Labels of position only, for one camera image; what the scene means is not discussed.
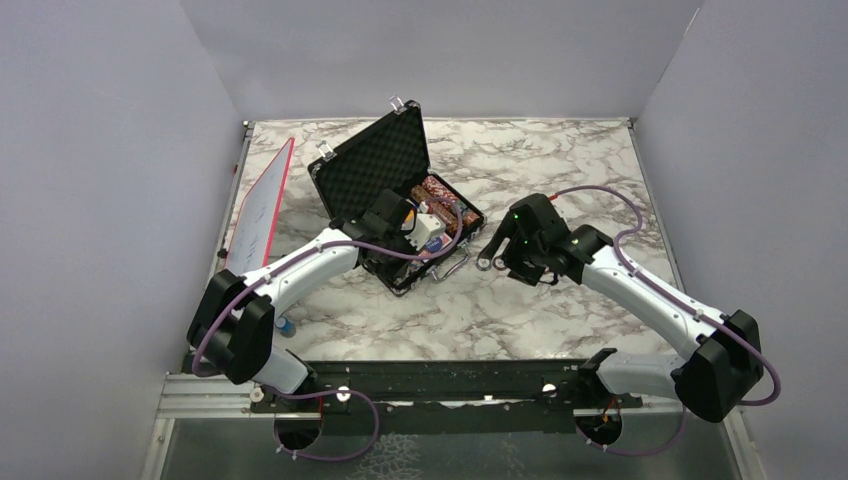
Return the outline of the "black poker case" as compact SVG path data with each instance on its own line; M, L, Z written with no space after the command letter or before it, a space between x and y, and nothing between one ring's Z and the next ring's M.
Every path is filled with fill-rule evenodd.
M427 258L411 239L414 224L431 214L445 227L436 249L464 251L486 223L485 214L431 168L420 105L391 100L392 110L336 147L320 146L308 173L330 224L356 240L403 258L364 250L360 265L393 294L404 295L433 274L443 257Z

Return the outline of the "red card deck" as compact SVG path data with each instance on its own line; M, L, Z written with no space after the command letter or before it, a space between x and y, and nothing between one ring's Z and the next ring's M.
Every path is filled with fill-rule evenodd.
M442 233L441 235L428 240L419 252L419 255L427 258L432 257L442 250L448 249L452 243L453 238L446 233Z

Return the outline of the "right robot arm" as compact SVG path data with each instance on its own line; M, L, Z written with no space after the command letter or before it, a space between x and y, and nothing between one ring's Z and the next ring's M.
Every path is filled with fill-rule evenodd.
M766 362L758 322L727 315L664 282L590 225L567 226L551 199L531 194L513 204L477 258L481 270L506 271L526 285L552 274L615 301L658 333L673 353L628 354L606 349L584 366L579 398L600 407L616 394L679 400L718 423L762 379Z

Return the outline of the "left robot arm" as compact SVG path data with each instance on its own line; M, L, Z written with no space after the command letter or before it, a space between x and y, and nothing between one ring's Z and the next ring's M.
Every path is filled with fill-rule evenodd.
M332 278L356 268L362 257L410 260L407 236L418 224L413 204L388 190L357 218L336 219L294 253L257 270L228 269L209 280L186 339L194 348L191 371L223 375L276 390L285 407L298 411L313 401L309 367L274 346L276 321L294 303Z

